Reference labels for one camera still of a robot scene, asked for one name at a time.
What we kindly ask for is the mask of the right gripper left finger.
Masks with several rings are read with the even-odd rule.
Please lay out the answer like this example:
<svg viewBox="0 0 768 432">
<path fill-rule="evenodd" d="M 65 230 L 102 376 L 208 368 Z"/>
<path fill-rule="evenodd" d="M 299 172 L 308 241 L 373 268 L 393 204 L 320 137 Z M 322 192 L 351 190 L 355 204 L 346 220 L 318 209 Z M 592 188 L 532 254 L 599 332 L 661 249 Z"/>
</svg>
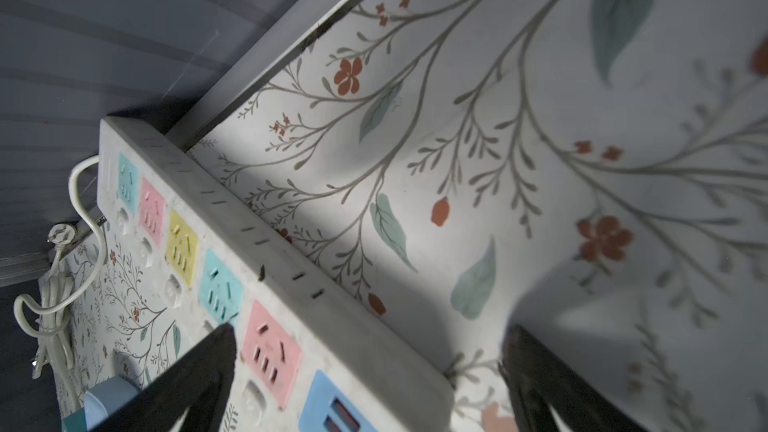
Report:
<svg viewBox="0 0 768 432">
<path fill-rule="evenodd" d="M 219 325 L 97 431 L 217 431 L 235 375 L 232 325 Z"/>
</svg>

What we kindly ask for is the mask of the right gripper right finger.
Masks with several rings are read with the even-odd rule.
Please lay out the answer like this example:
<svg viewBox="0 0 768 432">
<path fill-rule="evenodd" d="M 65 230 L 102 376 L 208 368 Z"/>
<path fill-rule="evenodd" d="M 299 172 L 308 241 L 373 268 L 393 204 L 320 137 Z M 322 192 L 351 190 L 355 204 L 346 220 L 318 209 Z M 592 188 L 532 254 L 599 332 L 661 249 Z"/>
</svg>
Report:
<svg viewBox="0 0 768 432">
<path fill-rule="evenodd" d="M 499 372 L 520 431 L 641 431 L 581 376 L 519 324 L 507 326 Z"/>
</svg>

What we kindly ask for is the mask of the long white power strip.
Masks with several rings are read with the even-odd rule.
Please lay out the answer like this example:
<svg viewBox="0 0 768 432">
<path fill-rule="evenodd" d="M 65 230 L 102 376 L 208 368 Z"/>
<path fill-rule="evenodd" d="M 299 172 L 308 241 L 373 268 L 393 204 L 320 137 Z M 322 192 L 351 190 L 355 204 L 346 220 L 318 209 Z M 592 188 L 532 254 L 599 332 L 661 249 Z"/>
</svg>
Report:
<svg viewBox="0 0 768 432">
<path fill-rule="evenodd" d="M 228 323 L 257 431 L 445 431 L 448 381 L 151 125 L 108 117 L 98 205 L 188 335 Z"/>
</svg>

